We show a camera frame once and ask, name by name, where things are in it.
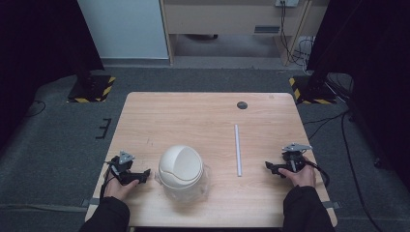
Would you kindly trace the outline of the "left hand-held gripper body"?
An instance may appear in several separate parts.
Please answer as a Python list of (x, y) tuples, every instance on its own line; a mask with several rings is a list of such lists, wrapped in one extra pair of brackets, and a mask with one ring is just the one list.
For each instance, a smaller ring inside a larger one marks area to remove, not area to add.
[(122, 180), (131, 178), (131, 167), (135, 156), (121, 151), (110, 161), (110, 172), (122, 184)]

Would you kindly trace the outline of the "person's right hand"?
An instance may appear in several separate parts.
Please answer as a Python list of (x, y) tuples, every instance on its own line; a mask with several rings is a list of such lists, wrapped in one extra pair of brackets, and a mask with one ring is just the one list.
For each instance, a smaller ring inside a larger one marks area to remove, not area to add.
[(279, 172), (284, 174), (288, 178), (294, 187), (315, 187), (316, 176), (312, 166), (306, 165), (302, 170), (297, 173), (291, 172), (287, 169), (280, 168)]

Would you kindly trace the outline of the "person's left hand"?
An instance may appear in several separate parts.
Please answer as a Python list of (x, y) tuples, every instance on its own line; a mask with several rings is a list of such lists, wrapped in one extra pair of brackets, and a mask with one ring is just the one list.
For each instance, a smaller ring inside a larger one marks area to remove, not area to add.
[(110, 171), (107, 172), (107, 183), (103, 192), (103, 197), (114, 197), (118, 200), (125, 200), (127, 196), (138, 186), (139, 181), (134, 180), (123, 186)]

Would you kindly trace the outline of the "white plastic straw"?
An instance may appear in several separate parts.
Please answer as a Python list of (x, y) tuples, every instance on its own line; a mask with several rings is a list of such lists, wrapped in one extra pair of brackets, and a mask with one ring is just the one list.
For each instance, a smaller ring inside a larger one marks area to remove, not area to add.
[(239, 126), (234, 125), (235, 132), (235, 147), (236, 147), (236, 161), (237, 161), (237, 176), (242, 177), (242, 159), (241, 159), (241, 148), (240, 148), (240, 136), (239, 136)]

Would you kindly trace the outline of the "white panel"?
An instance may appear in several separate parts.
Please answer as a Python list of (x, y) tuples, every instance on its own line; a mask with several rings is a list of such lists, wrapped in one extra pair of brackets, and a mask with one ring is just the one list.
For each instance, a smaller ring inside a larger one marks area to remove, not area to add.
[(168, 58), (160, 0), (78, 0), (103, 59)]

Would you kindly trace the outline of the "white swing-lid trash bin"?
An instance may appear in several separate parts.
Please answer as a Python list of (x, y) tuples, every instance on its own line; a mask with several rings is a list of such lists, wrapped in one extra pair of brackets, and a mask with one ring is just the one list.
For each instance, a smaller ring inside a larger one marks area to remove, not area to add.
[(155, 180), (174, 202), (203, 201), (210, 190), (209, 168), (190, 146), (174, 145), (162, 155)]

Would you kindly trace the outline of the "grey wall power outlet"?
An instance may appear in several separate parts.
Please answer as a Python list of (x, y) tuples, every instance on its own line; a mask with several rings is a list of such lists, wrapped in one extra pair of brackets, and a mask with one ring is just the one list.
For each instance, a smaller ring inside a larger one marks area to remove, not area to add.
[(299, 0), (276, 0), (276, 7), (296, 8)]

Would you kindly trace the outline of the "beige wooden desk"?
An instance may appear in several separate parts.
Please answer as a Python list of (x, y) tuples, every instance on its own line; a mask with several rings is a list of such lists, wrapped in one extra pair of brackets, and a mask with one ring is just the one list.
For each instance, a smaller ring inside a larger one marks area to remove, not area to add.
[(179, 35), (270, 35), (287, 66), (299, 39), (317, 34), (330, 1), (299, 0), (286, 8), (276, 0), (160, 0), (168, 54)]

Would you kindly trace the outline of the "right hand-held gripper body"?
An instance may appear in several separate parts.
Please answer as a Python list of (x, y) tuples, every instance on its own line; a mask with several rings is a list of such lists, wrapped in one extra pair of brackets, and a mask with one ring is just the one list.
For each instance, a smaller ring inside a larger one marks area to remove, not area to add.
[(306, 160), (303, 153), (307, 150), (311, 150), (310, 145), (302, 145), (298, 143), (291, 143), (282, 148), (282, 158), (289, 166), (290, 171), (299, 172), (306, 165)]

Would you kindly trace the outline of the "black curtain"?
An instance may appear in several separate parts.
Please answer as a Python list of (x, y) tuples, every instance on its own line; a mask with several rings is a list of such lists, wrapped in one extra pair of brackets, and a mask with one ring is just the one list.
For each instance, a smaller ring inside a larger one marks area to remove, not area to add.
[(77, 0), (0, 0), (0, 150), (41, 86), (102, 68)]
[(359, 124), (410, 191), (410, 0), (330, 0), (307, 67), (353, 78)]

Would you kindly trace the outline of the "black stand base striped edge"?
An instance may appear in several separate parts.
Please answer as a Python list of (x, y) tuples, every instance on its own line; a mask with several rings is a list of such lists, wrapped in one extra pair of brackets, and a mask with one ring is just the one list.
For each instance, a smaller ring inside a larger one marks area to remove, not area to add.
[(336, 103), (336, 94), (321, 81), (315, 81), (308, 75), (296, 75), (289, 78), (296, 104), (300, 103)]
[(91, 80), (78, 80), (70, 91), (67, 102), (104, 102), (111, 91), (115, 77), (111, 75), (92, 75)]

